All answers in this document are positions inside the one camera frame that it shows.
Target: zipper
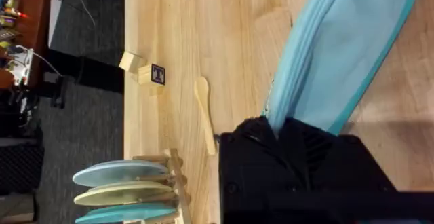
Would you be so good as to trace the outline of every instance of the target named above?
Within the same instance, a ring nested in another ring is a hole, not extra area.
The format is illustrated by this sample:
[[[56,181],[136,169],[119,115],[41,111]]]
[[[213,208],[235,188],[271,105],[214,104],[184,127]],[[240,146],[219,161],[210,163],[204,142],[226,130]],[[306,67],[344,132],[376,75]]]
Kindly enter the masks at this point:
[[[314,37],[334,1],[308,0],[291,30],[262,111],[275,134],[295,109],[310,65]]]

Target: light blue plate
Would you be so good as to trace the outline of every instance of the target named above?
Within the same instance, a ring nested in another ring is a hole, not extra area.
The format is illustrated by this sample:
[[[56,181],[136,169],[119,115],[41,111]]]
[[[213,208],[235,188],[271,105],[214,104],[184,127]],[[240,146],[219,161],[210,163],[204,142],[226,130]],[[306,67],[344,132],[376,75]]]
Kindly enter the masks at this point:
[[[87,187],[135,181],[140,176],[167,174],[165,166],[144,160],[116,160],[96,164],[73,176],[74,183]]]
[[[176,209],[162,203],[130,204],[92,210],[75,220],[77,224],[114,223],[149,219],[172,214]]]

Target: wooden block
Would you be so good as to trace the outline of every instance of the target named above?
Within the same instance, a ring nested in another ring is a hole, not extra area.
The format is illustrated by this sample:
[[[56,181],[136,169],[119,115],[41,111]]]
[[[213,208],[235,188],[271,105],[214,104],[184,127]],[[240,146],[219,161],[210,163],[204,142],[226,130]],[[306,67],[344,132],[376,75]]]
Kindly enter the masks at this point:
[[[121,67],[124,71],[137,73],[140,63],[141,57],[128,51],[124,51],[121,62],[119,63],[119,67]]]
[[[138,83],[140,85],[164,86],[165,68],[156,64],[148,64],[138,69]]]

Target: blue fabric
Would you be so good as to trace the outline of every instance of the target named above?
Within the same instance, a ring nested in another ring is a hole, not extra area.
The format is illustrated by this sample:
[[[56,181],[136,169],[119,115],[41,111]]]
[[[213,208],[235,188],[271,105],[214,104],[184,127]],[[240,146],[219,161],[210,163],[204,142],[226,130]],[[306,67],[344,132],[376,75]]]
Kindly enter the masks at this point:
[[[309,0],[290,33],[264,114],[338,134],[387,55],[414,0]]]

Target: wooden table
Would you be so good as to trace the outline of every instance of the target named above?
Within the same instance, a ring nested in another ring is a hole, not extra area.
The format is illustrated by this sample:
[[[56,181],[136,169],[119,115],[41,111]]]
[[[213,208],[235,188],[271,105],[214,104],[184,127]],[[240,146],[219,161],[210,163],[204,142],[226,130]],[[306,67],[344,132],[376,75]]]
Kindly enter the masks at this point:
[[[125,74],[124,156],[176,147],[194,223],[216,221],[216,186],[194,80],[210,83],[215,133],[264,106],[283,45],[306,0],[125,0],[125,50],[166,67],[150,96]],[[414,9],[345,132],[360,136],[398,189],[434,186],[434,0]]]

